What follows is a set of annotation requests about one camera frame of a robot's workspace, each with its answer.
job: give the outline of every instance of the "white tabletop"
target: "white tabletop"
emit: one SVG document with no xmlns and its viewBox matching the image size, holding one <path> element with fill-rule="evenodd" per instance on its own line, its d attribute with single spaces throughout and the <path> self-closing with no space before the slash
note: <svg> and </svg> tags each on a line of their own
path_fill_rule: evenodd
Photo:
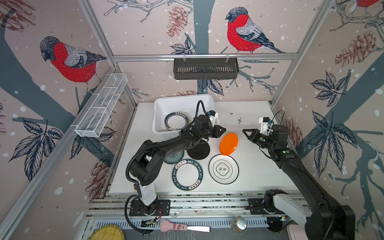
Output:
<svg viewBox="0 0 384 240">
<path fill-rule="evenodd" d="M 210 154 L 207 158 L 198 160 L 204 174 L 201 184 L 191 191 L 178 189 L 172 182 L 174 164 L 163 163 L 160 173 L 154 181 L 155 190 L 158 194 L 235 194 L 262 192 L 269 189 L 297 190 L 292 180 L 271 159 L 265 157 L 259 147 L 250 142 L 242 132 L 243 129 L 259 129 L 260 117 L 272 119 L 273 114 L 268 102 L 215 102 L 215 111 L 219 114 L 220 125 L 227 131 L 218 139 L 210 138 L 208 141 Z M 153 118 L 154 104 L 139 103 L 109 190 L 110 193 L 130 194 L 136 192 L 133 183 L 125 177 L 125 169 L 144 141 L 150 139 L 152 142 L 160 142 L 178 135 L 154 134 L 152 132 Z M 233 183 L 223 185 L 212 179 L 208 165 L 213 156 L 220 154 L 219 144 L 222 138 L 230 132 L 234 132 L 238 136 L 238 146 L 230 156 L 239 166 L 239 176 Z M 187 151 L 185 151 L 183 159 L 186 158 L 190 158 Z"/>
</svg>

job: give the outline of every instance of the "bird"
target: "bird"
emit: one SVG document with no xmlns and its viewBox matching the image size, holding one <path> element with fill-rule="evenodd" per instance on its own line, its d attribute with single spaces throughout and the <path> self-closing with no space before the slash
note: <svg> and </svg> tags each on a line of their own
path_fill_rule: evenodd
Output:
<svg viewBox="0 0 384 240">
<path fill-rule="evenodd" d="M 253 52 L 256 49 L 269 48 L 278 53 L 284 53 L 277 49 L 265 36 L 263 30 L 252 22 L 248 11 L 244 7 L 231 9 L 225 18 L 228 20 L 228 41 L 240 51 Z"/>
<path fill-rule="evenodd" d="M 41 41 L 40 51 L 44 61 L 50 60 L 66 79 L 76 83 L 87 83 L 87 90 L 83 92 L 83 97 L 86 93 L 92 93 L 88 90 L 88 81 L 93 75 L 97 76 L 98 64 L 107 59 L 99 54 L 88 52 L 84 48 L 72 47 L 53 36 L 48 36 Z"/>
<path fill-rule="evenodd" d="M 352 1 L 352 0 L 345 0 L 345 1 L 341 2 L 341 3 L 339 3 L 339 5 L 343 5 L 344 3 L 347 3 L 349 1 Z M 365 14 L 363 16 L 365 16 L 367 14 L 370 14 L 370 13 L 367 12 L 367 7 L 371 6 L 374 3 L 377 3 L 380 0 L 353 0 L 353 1 L 356 2 L 356 7 L 364 8 Z"/>
</svg>

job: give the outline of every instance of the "white mesh basket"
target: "white mesh basket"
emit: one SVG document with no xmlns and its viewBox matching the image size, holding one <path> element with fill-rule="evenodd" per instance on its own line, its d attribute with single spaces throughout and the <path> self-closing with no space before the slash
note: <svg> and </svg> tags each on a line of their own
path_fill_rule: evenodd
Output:
<svg viewBox="0 0 384 240">
<path fill-rule="evenodd" d="M 125 74 L 111 74 L 75 130 L 80 137 L 100 136 L 127 82 Z"/>
</svg>

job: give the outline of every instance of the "black round base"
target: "black round base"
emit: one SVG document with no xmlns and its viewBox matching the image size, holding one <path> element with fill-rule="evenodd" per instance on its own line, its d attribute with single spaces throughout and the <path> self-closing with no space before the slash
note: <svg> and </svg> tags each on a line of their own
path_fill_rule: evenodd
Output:
<svg viewBox="0 0 384 240">
<path fill-rule="evenodd" d="M 195 160 L 202 160 L 208 157 L 210 150 L 211 148 L 209 147 L 209 144 L 206 141 L 201 140 L 197 146 L 188 149 L 187 153 Z"/>
</svg>

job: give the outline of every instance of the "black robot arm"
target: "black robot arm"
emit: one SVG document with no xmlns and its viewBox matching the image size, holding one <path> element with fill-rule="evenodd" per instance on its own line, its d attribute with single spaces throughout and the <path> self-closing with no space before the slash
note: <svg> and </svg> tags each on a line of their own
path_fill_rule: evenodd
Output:
<svg viewBox="0 0 384 240">
<path fill-rule="evenodd" d="M 243 133 L 248 140 L 268 150 L 270 158 L 290 177 L 304 196 L 312 211 L 305 224 L 308 239 L 354 239 L 353 210 L 331 197 L 307 171 L 295 151 L 287 147 L 288 132 L 285 126 L 273 125 L 269 136 L 258 129 L 243 129 Z"/>
</svg>

